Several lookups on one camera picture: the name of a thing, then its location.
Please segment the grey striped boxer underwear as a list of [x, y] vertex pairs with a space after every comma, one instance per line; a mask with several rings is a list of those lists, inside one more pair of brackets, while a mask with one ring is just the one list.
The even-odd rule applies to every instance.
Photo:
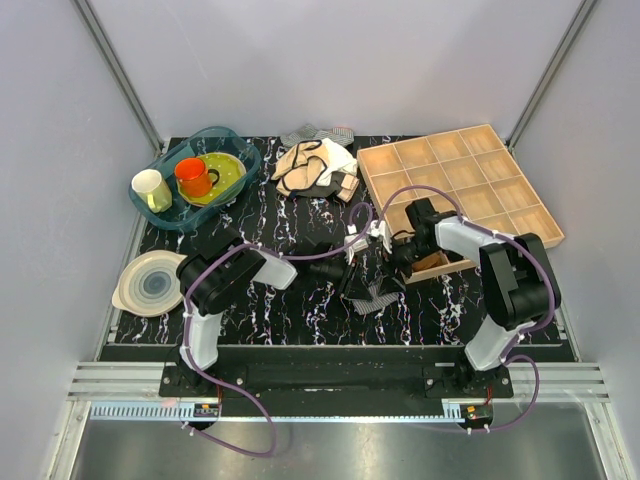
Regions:
[[368, 315], [384, 310], [390, 304], [396, 302], [399, 298], [398, 291], [385, 292], [383, 290], [383, 279], [378, 278], [368, 287], [368, 292], [371, 297], [370, 300], [366, 299], [352, 299], [351, 303], [355, 311], [359, 315]]

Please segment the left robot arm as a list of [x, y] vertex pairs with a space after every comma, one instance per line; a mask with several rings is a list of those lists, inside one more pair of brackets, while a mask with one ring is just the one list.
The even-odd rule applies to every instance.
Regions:
[[214, 388], [216, 372], [211, 366], [218, 360], [223, 314], [244, 298], [250, 284], [285, 290], [300, 272], [324, 267], [340, 254], [351, 259], [358, 247], [367, 245], [366, 232], [351, 233], [341, 247], [307, 243], [302, 252], [287, 255], [250, 244], [233, 228], [218, 231], [208, 247], [186, 257], [176, 268], [185, 317], [180, 355], [187, 366], [181, 384], [196, 396]]

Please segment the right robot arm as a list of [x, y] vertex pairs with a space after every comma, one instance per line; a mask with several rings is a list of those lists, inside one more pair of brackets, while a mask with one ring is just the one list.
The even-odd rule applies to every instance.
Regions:
[[459, 211], [438, 212], [427, 198], [405, 213], [412, 233], [391, 242], [390, 263], [404, 275], [439, 251], [453, 252], [480, 268], [486, 317], [464, 349], [454, 384], [476, 396], [490, 383], [490, 370], [502, 364], [520, 337], [546, 327], [561, 293], [546, 249], [534, 233], [509, 235], [471, 222]]

